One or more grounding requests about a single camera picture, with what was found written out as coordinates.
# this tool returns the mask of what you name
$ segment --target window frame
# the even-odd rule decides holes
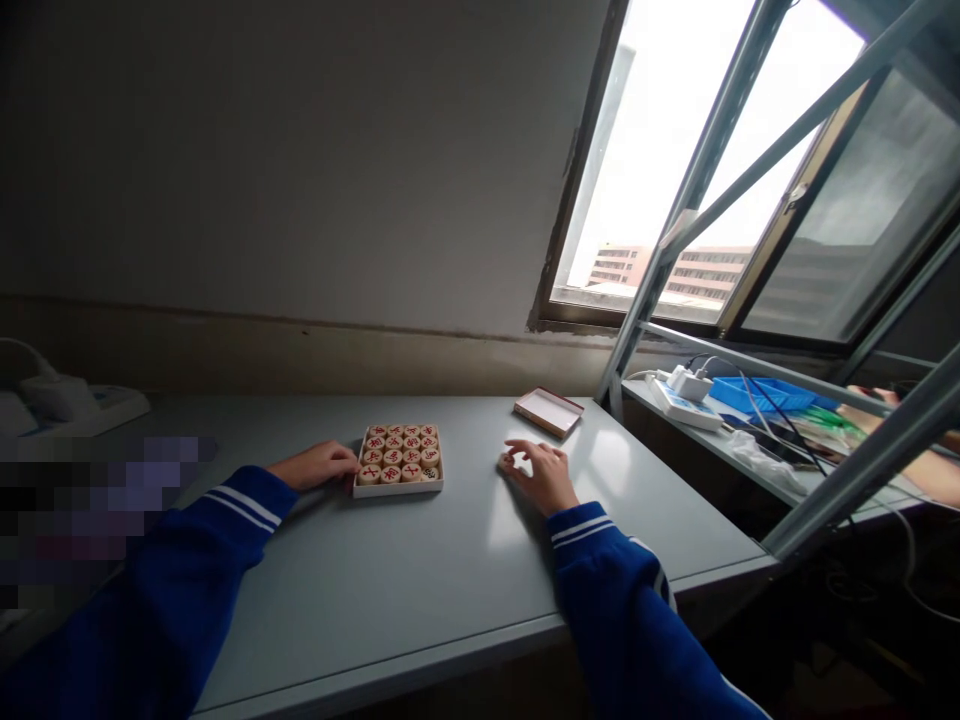
[[[619,44],[620,31],[626,17],[629,0],[610,0],[607,20],[601,35],[600,48],[594,63],[590,86],[580,126],[575,130],[570,156],[567,161],[566,179],[561,195],[557,220],[554,224],[547,251],[547,259],[540,276],[528,329],[534,332],[567,331],[576,334],[616,335],[626,317],[619,310],[575,305],[550,299],[554,281],[559,270],[560,256],[569,230],[574,204],[583,180],[587,156],[599,121],[604,92],[607,87],[613,61]],[[909,285],[920,272],[923,262],[946,240],[951,229],[960,222],[960,202],[954,202],[949,221],[942,223],[928,242],[908,261],[908,267],[897,282],[888,288],[886,297],[874,308],[870,319],[863,324],[847,342],[817,340],[807,337],[747,330],[742,327],[754,303],[770,279],[790,240],[806,216],[807,210],[823,188],[827,177],[839,160],[850,138],[856,132],[873,99],[882,87],[891,70],[887,66],[864,84],[820,127],[817,136],[801,160],[793,179],[780,204],[771,209],[770,221],[754,247],[739,282],[729,292],[720,317],[713,324],[675,320],[654,316],[657,324],[683,332],[692,337],[707,340],[724,340],[732,345],[749,345],[768,349],[803,350],[823,355],[848,356],[873,327],[879,322],[899,292]],[[793,189],[803,184],[808,189],[792,210]]]

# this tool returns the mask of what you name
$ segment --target person's hand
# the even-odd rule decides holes
[[[328,440],[266,469],[291,489],[306,492],[333,478],[360,472],[360,463],[353,450],[335,440]]]
[[[864,397],[867,396],[866,391],[859,385],[848,385],[847,390],[855,392],[858,395],[863,395]],[[880,388],[874,388],[873,391],[883,398],[883,401],[887,405],[897,407],[900,404],[900,398],[895,392],[890,390],[881,390]],[[879,418],[876,415],[871,415],[863,410],[857,410],[849,405],[841,405],[839,408],[837,408],[837,414],[852,422],[867,435],[871,434],[874,430],[880,427],[880,423],[883,422],[883,418]]]
[[[517,483],[544,517],[580,504],[570,482],[566,453],[546,443],[535,445],[529,440],[507,440],[506,444],[510,450],[503,457],[503,471]],[[523,453],[523,459],[530,461],[533,477],[514,464],[513,456],[517,453]]]

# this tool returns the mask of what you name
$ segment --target glass pane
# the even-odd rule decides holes
[[[960,129],[892,72],[743,327],[846,342],[960,180]]]
[[[630,4],[552,300],[630,307],[752,4]]]
[[[751,5],[632,4],[552,300],[629,308]],[[812,55],[811,37],[818,38]],[[818,2],[787,13],[704,207],[850,66],[862,44]],[[717,321],[811,139],[695,241],[689,250],[699,251],[696,260],[680,258],[657,315]]]

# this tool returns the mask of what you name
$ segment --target blue jacket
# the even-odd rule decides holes
[[[0,677],[12,718],[182,718],[226,638],[240,580],[296,493],[257,467],[171,510],[127,568]],[[601,718],[765,714],[674,612],[654,555],[597,503],[548,521],[557,582]]]

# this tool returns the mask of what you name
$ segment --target pixelated area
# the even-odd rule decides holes
[[[16,618],[9,611],[68,607],[97,589],[216,454],[211,438],[104,447],[0,444],[0,630]]]

